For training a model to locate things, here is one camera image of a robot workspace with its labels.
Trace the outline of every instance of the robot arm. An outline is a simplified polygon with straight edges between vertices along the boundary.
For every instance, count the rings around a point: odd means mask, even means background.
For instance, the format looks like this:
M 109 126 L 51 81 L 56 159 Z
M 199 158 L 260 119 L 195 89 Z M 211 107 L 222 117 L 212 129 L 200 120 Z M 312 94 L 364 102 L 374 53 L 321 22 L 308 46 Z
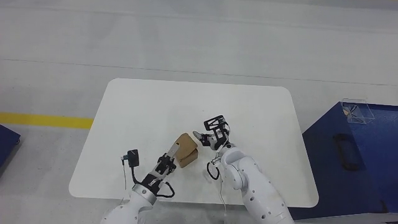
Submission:
M 129 192 L 130 201 L 114 208 L 101 221 L 101 224 L 136 224 L 141 219 L 139 214 L 151 210 L 157 197 L 173 197 L 174 190 L 166 182 L 172 191 L 171 195 L 159 195 L 158 192 L 163 185 L 163 180 L 176 168 L 174 164 L 174 155 L 179 149 L 179 145 L 174 143 L 168 153 L 165 153 L 157 161 L 155 168 L 145 176 L 142 182 L 138 182 L 134 176 L 134 167 L 139 165 L 138 151 L 129 151 L 122 157 L 129 161 L 132 171 L 132 178 L 135 183 Z
M 206 123 L 209 122 L 216 126 L 208 128 Z M 206 130 L 212 130 L 213 134 L 194 132 L 194 135 L 204 146 L 210 146 L 212 150 L 221 149 L 216 160 L 220 160 L 227 182 L 235 190 L 241 190 L 243 204 L 253 219 L 264 224 L 293 224 L 285 202 L 255 160 L 229 142 L 227 125 L 224 117 L 217 116 L 205 121 Z

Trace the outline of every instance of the floor marking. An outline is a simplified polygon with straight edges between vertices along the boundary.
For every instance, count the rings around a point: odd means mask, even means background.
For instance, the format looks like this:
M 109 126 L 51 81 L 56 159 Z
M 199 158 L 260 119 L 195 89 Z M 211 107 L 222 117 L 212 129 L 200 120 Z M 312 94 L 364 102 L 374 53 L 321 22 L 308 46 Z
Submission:
M 90 129 L 93 121 L 91 118 L 0 112 L 1 124 L 27 124 L 30 126 Z

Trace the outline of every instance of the small brown box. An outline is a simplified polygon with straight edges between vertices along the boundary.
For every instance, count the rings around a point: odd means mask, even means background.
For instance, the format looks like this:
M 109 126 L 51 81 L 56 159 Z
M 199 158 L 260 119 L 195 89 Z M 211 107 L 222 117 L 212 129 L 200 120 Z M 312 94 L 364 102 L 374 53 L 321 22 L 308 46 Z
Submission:
M 188 135 L 188 133 L 182 134 L 176 140 L 176 143 L 180 147 L 175 154 L 175 158 L 177 158 L 181 168 L 184 168 L 198 158 L 198 144 Z

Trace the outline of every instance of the white tabletop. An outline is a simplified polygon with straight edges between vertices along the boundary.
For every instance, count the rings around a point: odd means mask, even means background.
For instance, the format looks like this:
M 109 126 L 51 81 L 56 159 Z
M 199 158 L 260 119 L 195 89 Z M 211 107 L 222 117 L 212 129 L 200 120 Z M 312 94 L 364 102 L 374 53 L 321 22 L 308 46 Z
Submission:
M 290 207 L 313 207 L 318 192 L 288 90 L 274 86 L 115 79 L 109 82 L 69 184 L 75 197 L 123 198 L 120 157 L 138 149 L 142 180 L 182 134 L 205 132 L 203 122 L 224 115 L 230 141 L 252 156 Z M 173 202 L 221 203 L 219 182 L 206 180 L 215 152 L 198 143 L 198 159 L 167 177 Z M 132 187 L 126 165 L 127 188 Z M 160 191 L 168 194 L 167 187 Z M 227 204 L 240 191 L 223 186 Z

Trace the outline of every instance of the clear plastic container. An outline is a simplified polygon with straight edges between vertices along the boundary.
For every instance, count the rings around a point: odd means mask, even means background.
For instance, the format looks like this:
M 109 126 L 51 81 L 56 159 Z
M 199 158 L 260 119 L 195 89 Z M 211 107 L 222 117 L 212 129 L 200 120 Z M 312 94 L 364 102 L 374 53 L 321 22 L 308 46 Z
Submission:
M 341 107 L 349 123 L 368 124 L 374 120 L 374 115 L 365 100 L 343 99 Z

